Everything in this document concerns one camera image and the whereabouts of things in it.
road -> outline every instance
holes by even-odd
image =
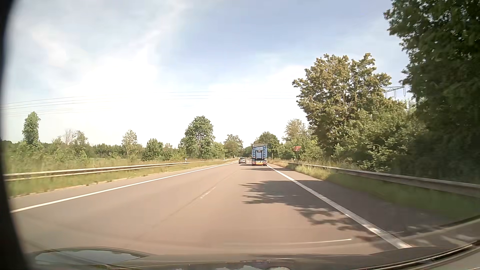
[[[468,242],[458,232],[419,237],[450,221],[276,165],[227,163],[10,203],[26,252],[108,246],[154,254],[370,254],[399,243]]]

metal guardrail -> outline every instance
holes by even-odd
[[[91,174],[91,173],[101,173],[101,172],[118,172],[118,171],[129,171],[129,170],[139,170],[139,169],[149,169],[157,167],[168,167],[168,166],[178,166],[191,163],[201,163],[201,162],[220,162],[220,161],[229,161],[228,160],[205,160],[205,161],[192,161],[192,162],[176,162],[176,163],[159,163],[159,164],[142,164],[142,165],[130,165],[130,166],[117,166],[117,167],[100,167],[100,168],[85,168],[85,169],[71,169],[71,170],[58,170],[58,171],[45,171],[45,172],[19,172],[19,173],[8,173],[4,174],[5,181],[18,181],[18,180],[27,180],[27,179],[39,179],[39,178],[51,178],[51,177],[60,177],[60,176],[70,176],[70,175],[81,175],[81,174]]]
[[[323,169],[332,170],[337,173],[344,173],[349,175],[372,178],[372,179],[381,180],[381,181],[393,182],[397,184],[406,184],[411,186],[417,186],[422,188],[428,188],[428,189],[433,189],[438,191],[444,191],[444,192],[450,192],[450,193],[456,193],[460,195],[480,198],[480,184],[454,182],[454,181],[447,181],[447,180],[414,177],[414,176],[390,174],[390,173],[383,173],[383,172],[369,172],[369,171],[361,171],[361,170],[353,170],[353,169],[343,169],[338,167],[321,166],[321,165],[313,165],[313,164],[306,164],[306,163],[295,163],[295,162],[288,162],[288,161],[282,161],[282,160],[272,160],[272,161],[303,165],[303,166],[320,167]]]

blue truck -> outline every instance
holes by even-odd
[[[267,165],[267,145],[268,144],[251,144],[252,146],[252,166]]]

windshield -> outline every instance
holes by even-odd
[[[480,239],[476,11],[16,1],[1,143],[24,252],[400,262]]]

blue sky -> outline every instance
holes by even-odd
[[[388,35],[390,1],[35,0],[10,19],[3,93],[4,139],[22,139],[35,110],[40,140],[82,130],[91,144],[120,144],[133,129],[177,145],[205,115],[217,141],[279,138],[305,119],[292,80],[325,53],[370,52],[398,85],[408,59]],[[267,118],[249,123],[252,104]]]

